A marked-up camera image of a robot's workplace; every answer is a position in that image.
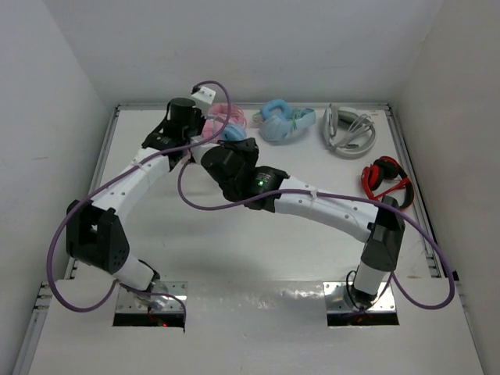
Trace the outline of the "blue pink cat-ear headphones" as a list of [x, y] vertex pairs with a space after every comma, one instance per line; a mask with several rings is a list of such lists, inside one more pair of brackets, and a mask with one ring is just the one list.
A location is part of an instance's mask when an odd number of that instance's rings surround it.
[[[200, 135], [195, 136], [191, 139], [192, 144], [200, 143], [202, 140], [211, 138], [215, 133], [221, 130], [223, 127], [223, 118], [219, 116], [210, 116], [206, 120], [202, 132]], [[195, 163], [200, 164], [202, 157], [207, 151], [218, 146], [218, 141], [243, 141], [246, 139], [247, 134], [245, 127], [239, 123], [235, 123], [232, 120], [223, 128], [222, 132], [213, 138], [210, 142], [203, 145], [198, 145], [191, 148], [191, 157]]]

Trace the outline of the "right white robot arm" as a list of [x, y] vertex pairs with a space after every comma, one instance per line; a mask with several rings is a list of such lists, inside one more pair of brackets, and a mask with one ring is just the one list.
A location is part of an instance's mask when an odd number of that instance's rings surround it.
[[283, 170], [258, 166], [259, 147], [253, 138], [197, 146], [192, 157], [218, 184], [227, 201], [242, 202], [252, 210], [298, 216], [360, 241], [360, 263], [345, 293], [356, 309], [368, 309], [373, 304], [380, 283], [395, 271], [405, 232], [393, 198], [385, 198], [383, 208], [372, 201], [332, 198], [327, 191]]

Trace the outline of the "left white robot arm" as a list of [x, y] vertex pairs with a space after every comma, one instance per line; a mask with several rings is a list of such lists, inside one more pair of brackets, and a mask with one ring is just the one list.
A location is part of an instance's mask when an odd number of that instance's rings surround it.
[[157, 152], [183, 147], [197, 138], [212, 103], [200, 98], [174, 98], [162, 122], [145, 138], [130, 163], [132, 173], [99, 192], [66, 225], [67, 254], [112, 275], [120, 283], [147, 291], [158, 277], [151, 266], [130, 252], [123, 229], [128, 214], [143, 194], [187, 154], [187, 150], [152, 158]]

